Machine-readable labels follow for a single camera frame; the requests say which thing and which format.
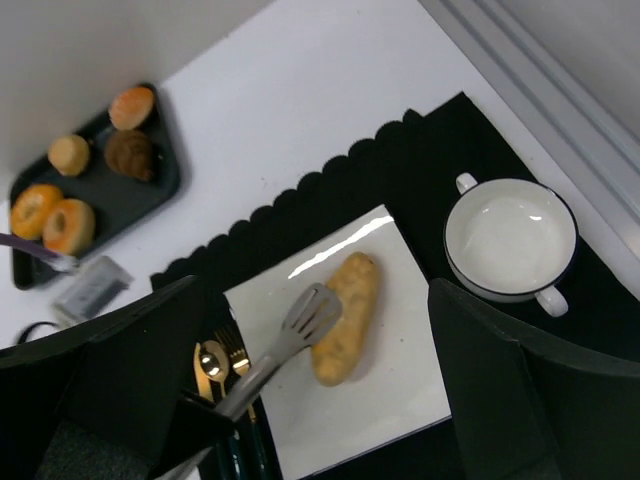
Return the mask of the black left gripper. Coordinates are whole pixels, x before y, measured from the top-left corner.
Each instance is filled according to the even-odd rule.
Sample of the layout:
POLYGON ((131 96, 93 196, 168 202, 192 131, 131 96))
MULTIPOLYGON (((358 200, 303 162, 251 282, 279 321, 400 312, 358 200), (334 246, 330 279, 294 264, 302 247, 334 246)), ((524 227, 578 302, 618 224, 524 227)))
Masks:
POLYGON ((229 437, 233 423, 217 414, 214 404, 183 390, 169 427, 155 479, 186 479, 215 444, 229 437))

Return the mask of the grey metal tongs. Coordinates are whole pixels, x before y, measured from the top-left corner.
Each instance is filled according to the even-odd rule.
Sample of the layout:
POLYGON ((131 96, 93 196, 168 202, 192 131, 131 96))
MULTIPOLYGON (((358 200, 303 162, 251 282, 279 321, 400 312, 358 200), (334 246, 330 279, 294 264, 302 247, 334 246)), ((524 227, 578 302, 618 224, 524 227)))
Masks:
POLYGON ((320 283, 306 288, 288 311, 272 345, 251 364, 213 412, 238 421, 275 373, 300 351, 322 339, 341 315, 342 304, 335 292, 320 283))

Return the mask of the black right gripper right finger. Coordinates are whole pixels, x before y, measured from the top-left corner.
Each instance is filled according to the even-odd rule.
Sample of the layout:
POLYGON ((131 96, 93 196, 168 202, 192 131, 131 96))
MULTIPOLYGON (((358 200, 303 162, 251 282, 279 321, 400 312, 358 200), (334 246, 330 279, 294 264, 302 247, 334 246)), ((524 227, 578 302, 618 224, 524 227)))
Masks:
POLYGON ((438 278, 427 307, 470 479, 636 479, 639 365, 438 278))

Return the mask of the long yellow bread roll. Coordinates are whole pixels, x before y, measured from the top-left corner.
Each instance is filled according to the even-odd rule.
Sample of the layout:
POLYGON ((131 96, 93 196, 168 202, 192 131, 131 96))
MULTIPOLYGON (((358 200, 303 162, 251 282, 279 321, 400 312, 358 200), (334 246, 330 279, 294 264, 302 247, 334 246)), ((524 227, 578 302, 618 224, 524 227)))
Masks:
POLYGON ((374 315, 380 272, 363 252, 349 255, 329 278, 326 286, 342 304, 342 315, 333 328, 311 349, 316 380, 325 387, 344 382, 363 355, 374 315))

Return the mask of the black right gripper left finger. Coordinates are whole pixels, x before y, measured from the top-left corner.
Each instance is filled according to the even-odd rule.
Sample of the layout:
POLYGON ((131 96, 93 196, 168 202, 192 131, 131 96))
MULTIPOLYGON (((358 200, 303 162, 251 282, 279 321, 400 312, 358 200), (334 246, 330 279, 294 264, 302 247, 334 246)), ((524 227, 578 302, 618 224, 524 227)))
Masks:
POLYGON ((182 392, 205 312, 187 276, 109 314, 1 351, 1 476, 30 479, 64 424, 162 475, 204 447, 182 392))

